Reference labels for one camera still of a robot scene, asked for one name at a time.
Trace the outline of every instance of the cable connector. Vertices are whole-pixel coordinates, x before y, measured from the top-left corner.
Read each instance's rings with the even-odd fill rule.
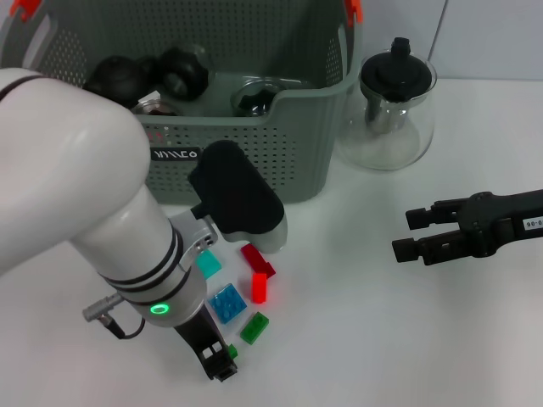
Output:
[[[85,321],[87,322],[92,322],[94,320],[100,321],[100,323],[108,331],[113,333],[117,339],[132,339],[142,332],[145,327],[145,320],[142,318],[139,328],[134,333],[126,335],[117,321],[109,315],[109,312],[124,300],[125,299],[118,293],[102,298],[83,310],[83,318],[85,318]]]
[[[110,312],[124,300],[125,299],[122,298],[118,293],[102,298],[83,310],[83,318],[85,318],[85,321],[87,322],[98,320],[100,317],[107,315],[108,312]]]

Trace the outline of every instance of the white wall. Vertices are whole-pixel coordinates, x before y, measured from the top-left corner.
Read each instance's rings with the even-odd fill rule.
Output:
[[[445,0],[362,0],[364,54],[390,48],[395,37],[404,36],[414,53],[427,58],[444,6]]]
[[[449,0],[431,62],[441,77],[543,80],[543,0]]]

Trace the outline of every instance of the glass jar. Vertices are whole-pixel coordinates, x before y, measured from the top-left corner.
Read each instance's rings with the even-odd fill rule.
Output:
[[[376,170],[398,170],[419,160],[434,136],[431,91],[434,67],[411,53],[409,40],[362,65],[360,92],[350,97],[339,150],[352,163]]]

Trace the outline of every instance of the small green block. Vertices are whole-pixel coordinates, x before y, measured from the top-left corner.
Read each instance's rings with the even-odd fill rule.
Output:
[[[238,350],[231,343],[228,345],[228,353],[232,359],[236,359],[238,357]]]
[[[263,314],[257,312],[251,321],[241,331],[239,336],[249,345],[255,343],[256,339],[260,336],[264,328],[268,326],[270,320],[268,320]]]
[[[196,259],[196,264],[202,270],[202,274],[206,280],[222,268],[219,260],[217,260],[213,253],[211,253],[209,250],[205,250],[200,256],[198,256]]]

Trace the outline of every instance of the black lid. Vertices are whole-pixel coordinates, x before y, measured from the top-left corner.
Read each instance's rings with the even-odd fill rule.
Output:
[[[362,66],[361,81],[390,102],[407,102],[428,91],[432,72],[411,55],[407,38],[395,38],[389,53],[380,53]]]

